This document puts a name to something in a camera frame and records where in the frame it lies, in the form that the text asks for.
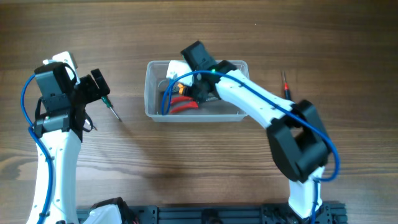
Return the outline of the red handled cutters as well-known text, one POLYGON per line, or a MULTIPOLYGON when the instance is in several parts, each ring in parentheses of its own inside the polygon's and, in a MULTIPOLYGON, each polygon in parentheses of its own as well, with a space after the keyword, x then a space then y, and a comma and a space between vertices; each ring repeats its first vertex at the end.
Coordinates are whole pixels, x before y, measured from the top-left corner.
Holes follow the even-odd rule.
POLYGON ((176 114, 186 110, 197 110, 200 108, 200 105, 204 103, 209 103, 211 101, 218 101, 218 98, 213 96, 206 99, 203 102, 199 102, 189 96, 178 96, 171 99, 170 101, 171 108, 169 110, 169 114, 176 114))

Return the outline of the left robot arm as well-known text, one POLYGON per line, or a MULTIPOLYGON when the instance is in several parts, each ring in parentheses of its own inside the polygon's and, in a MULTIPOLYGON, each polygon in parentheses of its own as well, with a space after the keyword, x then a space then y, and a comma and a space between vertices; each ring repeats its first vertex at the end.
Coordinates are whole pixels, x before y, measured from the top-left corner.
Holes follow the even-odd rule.
POLYGON ((36 68, 41 97, 28 132, 37 146, 37 178, 28 223, 78 223, 76 165, 90 119, 86 105, 110 92, 99 69, 79 78, 65 62, 36 68))

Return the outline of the silver ratchet wrench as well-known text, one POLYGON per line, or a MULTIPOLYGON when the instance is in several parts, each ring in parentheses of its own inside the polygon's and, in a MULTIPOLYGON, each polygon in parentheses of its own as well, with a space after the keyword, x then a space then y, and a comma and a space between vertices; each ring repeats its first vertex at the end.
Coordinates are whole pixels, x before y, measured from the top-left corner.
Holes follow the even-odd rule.
POLYGON ((94 126, 92 121, 89 121, 88 119, 85 119, 85 123, 88 124, 91 129, 94 129, 95 131, 97 131, 97 128, 94 126))

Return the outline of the green handled screwdriver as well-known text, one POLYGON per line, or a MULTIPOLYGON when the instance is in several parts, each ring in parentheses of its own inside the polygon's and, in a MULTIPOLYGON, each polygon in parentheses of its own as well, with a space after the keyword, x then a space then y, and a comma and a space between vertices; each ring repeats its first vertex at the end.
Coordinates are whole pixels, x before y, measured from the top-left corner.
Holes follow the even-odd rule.
POLYGON ((115 117, 118 119, 118 121, 121 122, 122 120, 119 117, 119 115, 117 114, 117 112, 115 112, 115 110, 113 108, 113 104, 111 103, 109 98, 107 96, 102 96, 101 99, 102 99, 103 103, 107 106, 107 108, 110 109, 111 112, 115 115, 115 117))

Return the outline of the clear plastic container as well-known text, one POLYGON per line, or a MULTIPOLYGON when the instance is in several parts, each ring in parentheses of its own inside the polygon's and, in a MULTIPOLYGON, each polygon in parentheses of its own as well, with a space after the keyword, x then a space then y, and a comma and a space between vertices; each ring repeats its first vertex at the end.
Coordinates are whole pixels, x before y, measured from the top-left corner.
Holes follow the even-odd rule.
POLYGON ((169 85, 166 79, 167 68, 171 60, 153 60, 148 63, 144 91, 146 115, 155 122, 239 122, 247 114, 231 103, 218 100, 200 105, 197 110, 186 110, 176 114, 163 115, 161 102, 163 92, 169 85))

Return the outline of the red black small screwdriver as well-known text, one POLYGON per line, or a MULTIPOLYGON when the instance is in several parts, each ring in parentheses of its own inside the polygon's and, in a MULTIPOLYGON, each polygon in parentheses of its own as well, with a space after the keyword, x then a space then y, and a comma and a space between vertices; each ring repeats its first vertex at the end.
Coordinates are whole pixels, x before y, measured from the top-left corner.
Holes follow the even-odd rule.
POLYGON ((290 93, 289 84, 287 83, 286 75, 285 75, 284 71, 281 71, 281 76, 282 76, 282 83, 283 83, 283 88, 284 88, 284 98, 286 100, 291 100, 292 96, 290 93))

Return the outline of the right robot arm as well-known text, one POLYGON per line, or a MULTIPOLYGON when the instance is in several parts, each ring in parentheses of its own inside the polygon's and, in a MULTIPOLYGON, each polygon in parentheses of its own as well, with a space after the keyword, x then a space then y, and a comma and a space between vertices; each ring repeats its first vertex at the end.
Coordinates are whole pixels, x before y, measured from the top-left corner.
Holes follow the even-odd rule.
POLYGON ((196 41, 181 51, 193 75, 190 94, 200 103, 209 94, 231 103, 265 130, 273 161, 289 180, 289 207, 303 221, 315 223, 322 205, 320 181, 331 152, 327 134, 311 102, 269 93, 227 60, 217 62, 196 41))

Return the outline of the orange black pliers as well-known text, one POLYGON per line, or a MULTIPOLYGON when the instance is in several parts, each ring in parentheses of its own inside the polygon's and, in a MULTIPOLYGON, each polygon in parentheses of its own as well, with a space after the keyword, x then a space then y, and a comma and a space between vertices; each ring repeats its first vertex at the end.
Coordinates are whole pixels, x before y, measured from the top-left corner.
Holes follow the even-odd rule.
POLYGON ((171 89, 171 94, 179 94, 179 95, 184 95, 185 90, 187 89, 186 85, 183 85, 181 83, 178 83, 174 85, 171 89))

